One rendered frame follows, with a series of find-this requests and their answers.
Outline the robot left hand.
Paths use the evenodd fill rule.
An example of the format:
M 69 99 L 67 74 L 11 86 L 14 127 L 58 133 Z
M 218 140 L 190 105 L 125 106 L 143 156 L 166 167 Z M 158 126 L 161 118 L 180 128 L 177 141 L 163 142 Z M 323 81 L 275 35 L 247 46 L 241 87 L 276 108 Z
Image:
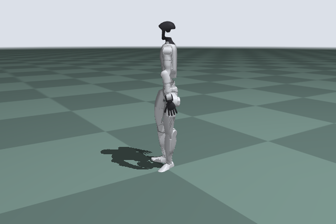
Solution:
M 171 94 L 172 96 L 172 94 Z M 166 99 L 166 95 L 165 95 L 165 99 Z M 172 100 L 167 100 L 166 99 L 166 108 L 164 110 L 164 113 L 166 112 L 166 109 L 168 110 L 168 115 L 170 116 L 170 112 L 171 112 L 171 116 L 174 114 L 175 115 L 175 112 L 177 113 L 177 110 L 176 110 L 176 106 L 175 104 L 172 102 L 173 101 L 173 97 L 172 97 Z M 175 112 L 174 112 L 174 109 L 175 109 Z M 173 114 L 172 114 L 172 110 L 173 110 Z

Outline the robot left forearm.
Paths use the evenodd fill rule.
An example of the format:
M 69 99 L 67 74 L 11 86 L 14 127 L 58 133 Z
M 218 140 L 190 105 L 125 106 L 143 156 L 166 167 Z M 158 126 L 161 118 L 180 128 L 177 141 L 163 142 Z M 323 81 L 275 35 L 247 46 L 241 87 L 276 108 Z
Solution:
M 166 95 L 166 99 L 167 100 L 172 100 L 171 89 L 170 89 L 170 87 L 171 87 L 171 84 L 170 84 L 171 83 L 171 79 L 170 79 L 169 73 L 167 71 L 163 71 L 161 73 L 161 76 L 163 78 L 162 83 L 163 83 L 163 86 L 164 86 L 163 88 L 165 88 L 164 89 L 164 93 Z

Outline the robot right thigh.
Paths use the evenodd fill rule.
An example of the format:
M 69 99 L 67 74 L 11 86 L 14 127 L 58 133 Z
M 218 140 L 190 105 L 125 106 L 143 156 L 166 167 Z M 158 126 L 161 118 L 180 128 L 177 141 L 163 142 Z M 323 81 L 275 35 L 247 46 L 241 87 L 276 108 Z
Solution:
M 163 124 L 163 110 L 165 105 L 165 97 L 163 96 L 163 89 L 159 90 L 156 96 L 155 100 L 155 106 L 154 106 L 154 116 L 155 121 L 157 124 L 157 127 L 160 132 L 165 132 L 164 130 L 164 124 Z

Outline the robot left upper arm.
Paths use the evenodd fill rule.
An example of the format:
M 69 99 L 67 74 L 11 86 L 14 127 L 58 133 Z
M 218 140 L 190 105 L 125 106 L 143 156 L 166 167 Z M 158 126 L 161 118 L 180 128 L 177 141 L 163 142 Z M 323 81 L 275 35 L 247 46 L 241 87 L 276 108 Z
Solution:
M 162 49 L 163 66 L 164 66 L 164 70 L 163 71 L 167 71 L 169 73 L 169 76 L 171 74 L 171 57 L 172 57 L 172 53 L 173 53 L 173 50 L 172 50 L 171 46 L 165 46 Z

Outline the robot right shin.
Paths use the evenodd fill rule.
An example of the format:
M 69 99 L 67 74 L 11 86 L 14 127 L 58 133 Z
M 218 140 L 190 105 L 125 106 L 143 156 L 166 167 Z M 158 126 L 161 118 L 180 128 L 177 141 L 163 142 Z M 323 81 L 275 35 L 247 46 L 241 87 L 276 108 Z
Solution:
M 165 158 L 165 148 L 164 148 L 164 142 L 165 142 L 165 132 L 160 132 L 158 127 L 157 127 L 157 134 L 158 134 L 158 138 L 159 138 L 159 143 L 160 143 L 160 147 L 161 147 L 161 151 L 163 154 L 163 158 Z

